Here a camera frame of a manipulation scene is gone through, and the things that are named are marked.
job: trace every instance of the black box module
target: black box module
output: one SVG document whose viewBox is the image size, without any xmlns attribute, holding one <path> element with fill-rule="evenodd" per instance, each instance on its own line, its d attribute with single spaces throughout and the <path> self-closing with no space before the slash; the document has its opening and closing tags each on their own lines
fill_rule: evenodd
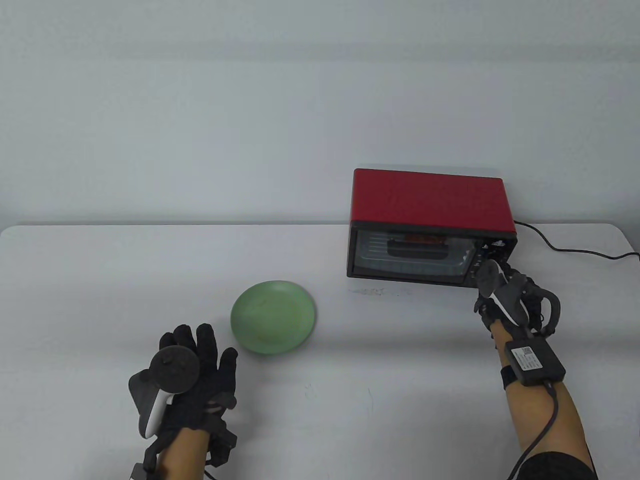
<svg viewBox="0 0 640 480">
<path fill-rule="evenodd" d="M 525 387 L 542 385 L 545 381 L 562 381 L 566 374 L 554 351 L 541 337 L 507 342 L 504 353 Z"/>
</svg>

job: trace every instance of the toaster oven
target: toaster oven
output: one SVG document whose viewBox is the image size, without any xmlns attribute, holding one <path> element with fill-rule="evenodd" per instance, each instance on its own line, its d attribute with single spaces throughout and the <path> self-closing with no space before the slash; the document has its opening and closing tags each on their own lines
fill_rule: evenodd
<svg viewBox="0 0 640 480">
<path fill-rule="evenodd" d="M 354 171 L 347 276 L 475 287 L 516 242 L 501 179 Z"/>
</svg>

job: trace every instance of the black sleeve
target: black sleeve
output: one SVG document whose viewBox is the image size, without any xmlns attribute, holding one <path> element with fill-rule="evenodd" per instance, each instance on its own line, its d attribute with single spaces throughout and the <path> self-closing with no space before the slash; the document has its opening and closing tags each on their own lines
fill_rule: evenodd
<svg viewBox="0 0 640 480">
<path fill-rule="evenodd" d="M 597 480 L 587 465 L 560 452 L 544 452 L 529 458 L 520 468 L 518 480 Z"/>
</svg>

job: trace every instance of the cable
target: cable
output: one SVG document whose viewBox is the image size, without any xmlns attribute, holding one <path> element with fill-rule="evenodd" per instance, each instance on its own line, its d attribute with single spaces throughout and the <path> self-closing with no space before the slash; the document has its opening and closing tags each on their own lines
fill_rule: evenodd
<svg viewBox="0 0 640 480">
<path fill-rule="evenodd" d="M 533 442 L 531 442 L 531 445 L 529 445 L 527 447 L 527 449 L 524 452 L 522 452 L 522 455 L 520 455 L 520 458 L 518 458 L 518 461 L 516 462 L 515 466 L 513 467 L 513 470 L 509 474 L 509 478 L 507 478 L 507 480 L 513 480 L 513 478 L 516 476 L 516 474 L 518 473 L 518 470 L 520 470 L 520 467 L 522 466 L 524 461 L 527 459 L 529 454 L 533 451 L 534 448 L 536 448 L 538 446 L 538 444 L 545 437 L 545 435 L 547 433 L 549 433 L 549 430 L 551 430 L 551 427 L 556 422 L 556 419 L 558 417 L 558 411 L 560 410 L 560 405 L 558 403 L 558 396 L 557 396 L 556 389 L 551 384 L 551 382 L 549 382 L 547 380 L 545 382 L 545 390 L 547 391 L 549 396 L 554 401 L 554 411 L 551 414 L 551 418 L 549 419 L 549 421 L 547 422 L 545 427 L 542 429 L 540 434 L 536 437 L 536 439 Z"/>
<path fill-rule="evenodd" d="M 544 233 L 542 233 L 540 230 L 538 230 L 533 225 L 530 225 L 528 223 L 524 223 L 523 221 L 514 221 L 514 223 L 516 223 L 517 225 L 522 225 L 523 227 L 527 227 L 527 228 L 530 228 L 531 230 L 533 230 L 535 233 L 540 235 L 540 237 L 542 237 L 542 240 L 545 241 L 545 243 L 549 246 L 549 248 L 551 250 L 555 250 L 556 252 L 588 253 L 590 255 L 597 255 L 599 257 L 602 257 L 603 259 L 608 259 L 608 260 L 620 260 L 620 259 L 624 259 L 626 257 L 632 257 L 633 255 L 636 255 L 638 257 L 638 259 L 640 260 L 640 252 L 628 252 L 628 253 L 623 253 L 622 255 L 618 255 L 617 257 L 612 257 L 610 255 L 605 255 L 604 253 L 594 252 L 593 250 L 577 250 L 575 248 L 558 248 L 558 247 L 553 246 L 551 244 L 551 242 L 547 239 L 547 237 L 545 237 Z"/>
</svg>

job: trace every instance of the wrist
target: wrist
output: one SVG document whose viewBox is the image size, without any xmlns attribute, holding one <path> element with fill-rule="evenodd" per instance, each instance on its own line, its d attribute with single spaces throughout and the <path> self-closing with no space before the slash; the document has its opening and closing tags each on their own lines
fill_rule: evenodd
<svg viewBox="0 0 640 480">
<path fill-rule="evenodd" d="M 503 368 L 509 366 L 510 363 L 509 359 L 504 353 L 504 346 L 507 344 L 507 342 L 511 342 L 513 340 L 513 337 L 509 332 L 505 330 L 502 323 L 499 321 L 496 321 L 491 325 L 491 333 L 495 341 L 495 349 L 498 351 L 498 355 L 500 356 L 501 366 Z"/>
<path fill-rule="evenodd" d="M 506 342 L 511 342 L 513 340 L 511 334 L 507 332 L 500 321 L 493 322 L 491 325 L 491 334 L 493 335 L 493 339 L 498 350 L 504 348 Z"/>
</svg>

